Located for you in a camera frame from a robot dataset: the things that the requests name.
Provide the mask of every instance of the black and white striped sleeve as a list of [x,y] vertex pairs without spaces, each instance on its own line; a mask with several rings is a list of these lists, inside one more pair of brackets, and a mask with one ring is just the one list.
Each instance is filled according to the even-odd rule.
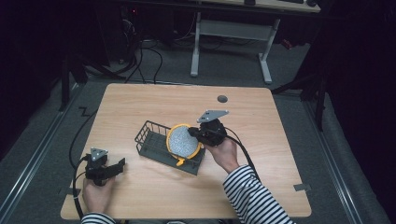
[[105,214],[88,213],[82,218],[81,224],[116,224],[116,221]]
[[294,223],[250,166],[240,166],[232,171],[223,185],[241,223]]

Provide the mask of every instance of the black metal basket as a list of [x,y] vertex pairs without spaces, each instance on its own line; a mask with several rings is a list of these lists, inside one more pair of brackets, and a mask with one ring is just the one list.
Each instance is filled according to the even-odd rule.
[[171,129],[161,124],[147,120],[140,129],[136,138],[136,148],[140,156],[150,158],[163,164],[185,171],[192,175],[198,174],[202,158],[205,155],[205,149],[201,150],[191,159],[184,158],[184,163],[176,166],[179,157],[171,153],[166,147],[166,135]]

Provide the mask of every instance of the metal bracket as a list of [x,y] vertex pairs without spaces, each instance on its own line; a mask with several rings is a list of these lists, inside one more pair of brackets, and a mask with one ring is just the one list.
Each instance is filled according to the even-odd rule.
[[197,119],[197,123],[209,122],[229,113],[228,110],[206,110],[206,112]]
[[107,155],[107,153],[108,153],[107,150],[91,147],[92,161],[97,161],[101,159],[102,157]]

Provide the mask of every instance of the wooden table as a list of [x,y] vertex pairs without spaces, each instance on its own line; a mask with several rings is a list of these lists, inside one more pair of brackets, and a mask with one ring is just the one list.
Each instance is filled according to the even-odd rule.
[[[227,103],[218,96],[228,97]],[[220,118],[246,147],[262,183],[291,217],[307,217],[311,208],[272,94],[264,88],[110,84],[84,148],[108,150],[108,164],[125,158],[124,173],[117,176],[107,213],[114,218],[236,218],[222,183],[226,172],[206,152],[198,175],[191,175],[139,156],[134,138],[146,120],[167,127],[179,123],[199,126],[207,110],[227,109]],[[247,164],[242,151],[238,160]],[[83,172],[85,163],[79,167]],[[82,187],[82,178],[77,182]],[[85,205],[79,195],[83,211]],[[64,219],[78,219],[71,195],[61,211]]]

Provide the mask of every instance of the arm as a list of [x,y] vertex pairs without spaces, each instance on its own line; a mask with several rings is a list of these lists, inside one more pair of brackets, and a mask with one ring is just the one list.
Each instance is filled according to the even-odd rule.
[[242,223],[293,223],[250,166],[240,166],[236,143],[226,138],[217,147],[205,146],[229,175],[224,190]]
[[92,180],[84,179],[82,197],[87,205],[88,214],[85,215],[81,224],[115,224],[113,218],[105,215],[105,211],[110,203],[111,190],[116,181],[116,177],[109,178],[104,186],[96,186]]

